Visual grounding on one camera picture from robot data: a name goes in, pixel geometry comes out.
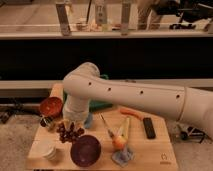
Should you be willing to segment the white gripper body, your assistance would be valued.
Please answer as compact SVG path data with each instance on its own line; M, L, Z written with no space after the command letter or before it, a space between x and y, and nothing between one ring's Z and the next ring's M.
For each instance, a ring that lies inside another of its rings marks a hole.
M72 123L82 125L86 121L88 114L88 109L84 111L72 111L63 109L63 123L65 125L65 129L69 130Z

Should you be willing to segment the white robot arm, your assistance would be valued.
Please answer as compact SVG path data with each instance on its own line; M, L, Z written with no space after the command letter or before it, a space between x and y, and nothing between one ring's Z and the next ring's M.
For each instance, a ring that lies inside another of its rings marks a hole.
M131 107L193 126L213 139L213 92L182 86L105 80L99 68L85 62L62 81L67 98L63 117L83 122L91 100Z

